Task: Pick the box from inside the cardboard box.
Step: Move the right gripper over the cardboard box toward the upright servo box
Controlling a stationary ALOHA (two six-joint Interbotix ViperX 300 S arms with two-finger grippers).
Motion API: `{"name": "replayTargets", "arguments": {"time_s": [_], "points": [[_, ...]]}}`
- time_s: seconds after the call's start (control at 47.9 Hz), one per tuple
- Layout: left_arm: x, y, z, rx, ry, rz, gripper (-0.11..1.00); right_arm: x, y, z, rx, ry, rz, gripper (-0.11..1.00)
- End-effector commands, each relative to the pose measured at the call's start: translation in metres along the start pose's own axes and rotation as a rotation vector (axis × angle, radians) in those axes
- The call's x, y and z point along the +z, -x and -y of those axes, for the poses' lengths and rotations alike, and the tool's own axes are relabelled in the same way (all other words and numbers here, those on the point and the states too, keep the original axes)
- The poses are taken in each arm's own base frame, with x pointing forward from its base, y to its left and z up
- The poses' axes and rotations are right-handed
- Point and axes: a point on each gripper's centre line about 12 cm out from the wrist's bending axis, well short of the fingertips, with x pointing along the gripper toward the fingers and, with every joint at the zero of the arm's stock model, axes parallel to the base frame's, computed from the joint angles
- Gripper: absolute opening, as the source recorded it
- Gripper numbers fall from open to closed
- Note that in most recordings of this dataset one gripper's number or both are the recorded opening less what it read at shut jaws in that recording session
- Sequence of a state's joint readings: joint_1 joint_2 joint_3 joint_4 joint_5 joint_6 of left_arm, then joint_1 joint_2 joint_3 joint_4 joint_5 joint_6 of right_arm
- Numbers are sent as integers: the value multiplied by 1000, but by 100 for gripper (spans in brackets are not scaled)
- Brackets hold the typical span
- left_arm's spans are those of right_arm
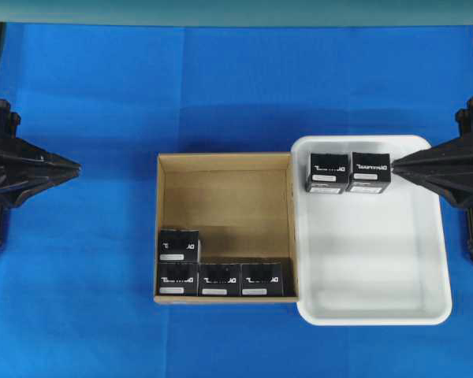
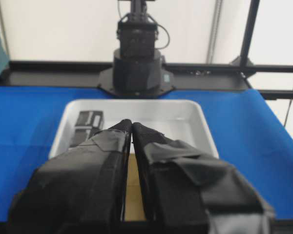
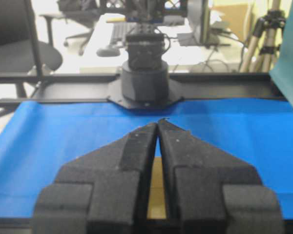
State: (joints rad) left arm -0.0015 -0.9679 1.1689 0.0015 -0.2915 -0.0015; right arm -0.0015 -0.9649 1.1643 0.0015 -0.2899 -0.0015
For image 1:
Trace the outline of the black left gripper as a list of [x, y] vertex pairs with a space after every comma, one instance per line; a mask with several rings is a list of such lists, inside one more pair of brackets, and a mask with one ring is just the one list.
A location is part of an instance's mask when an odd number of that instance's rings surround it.
[[[49, 168], [70, 169], [49, 178]], [[0, 204], [17, 208], [31, 197], [80, 175], [81, 165], [23, 139], [0, 137]]]

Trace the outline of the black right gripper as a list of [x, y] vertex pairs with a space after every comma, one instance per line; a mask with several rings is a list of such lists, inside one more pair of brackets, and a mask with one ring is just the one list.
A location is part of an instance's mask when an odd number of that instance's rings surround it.
[[392, 168], [395, 175], [433, 191], [452, 206], [473, 206], [473, 135], [395, 159]]

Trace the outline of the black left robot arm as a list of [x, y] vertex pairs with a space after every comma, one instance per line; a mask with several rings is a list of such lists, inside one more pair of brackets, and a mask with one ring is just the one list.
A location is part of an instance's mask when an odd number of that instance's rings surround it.
[[[0, 22], [0, 56], [6, 24]], [[11, 209], [80, 175], [80, 164], [17, 137], [21, 118], [0, 99], [0, 247]]]

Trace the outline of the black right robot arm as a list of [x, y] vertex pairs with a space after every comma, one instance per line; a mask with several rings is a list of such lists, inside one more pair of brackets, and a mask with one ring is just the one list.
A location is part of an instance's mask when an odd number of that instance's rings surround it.
[[395, 160], [393, 173], [467, 211], [467, 248], [473, 261], [473, 97], [456, 112], [460, 136]]

